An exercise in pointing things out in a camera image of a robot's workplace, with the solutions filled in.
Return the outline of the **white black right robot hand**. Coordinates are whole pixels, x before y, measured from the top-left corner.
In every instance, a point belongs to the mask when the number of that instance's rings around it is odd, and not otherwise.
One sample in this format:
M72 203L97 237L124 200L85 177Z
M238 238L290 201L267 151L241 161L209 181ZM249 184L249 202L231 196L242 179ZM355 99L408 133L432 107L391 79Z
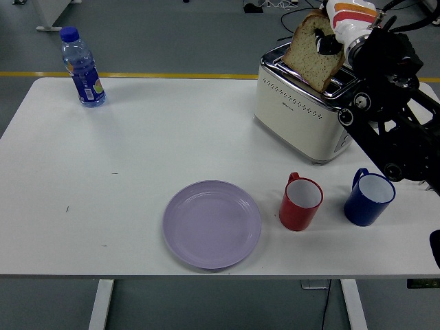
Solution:
M317 52L334 55L343 50L346 59L351 61L371 33L377 16L375 5L368 1L329 0L323 1L320 8L329 18L332 33L315 29Z

